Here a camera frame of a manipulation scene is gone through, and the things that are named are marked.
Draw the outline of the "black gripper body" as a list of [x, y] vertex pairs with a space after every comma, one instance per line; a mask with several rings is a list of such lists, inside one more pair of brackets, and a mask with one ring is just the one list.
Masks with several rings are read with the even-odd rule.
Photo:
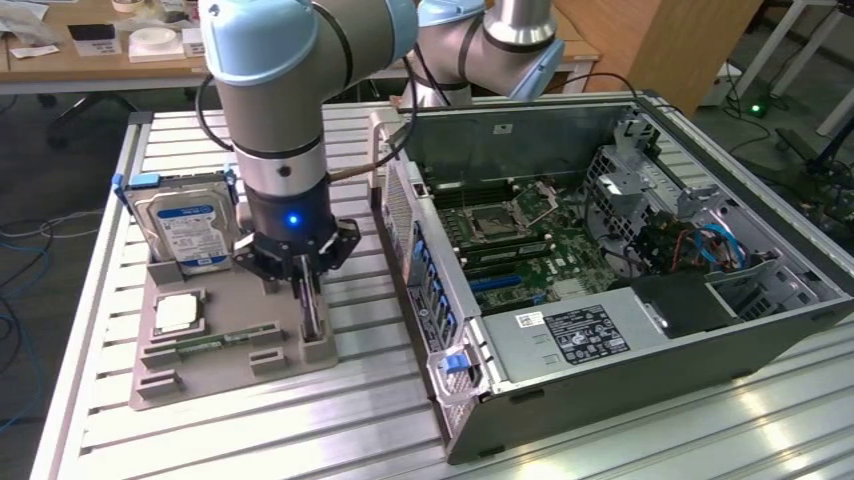
[[328, 242], [337, 227], [327, 179], [305, 192], [285, 196], [260, 193], [245, 186], [245, 196], [257, 233], [297, 245], [312, 240], [313, 246], [321, 247]]

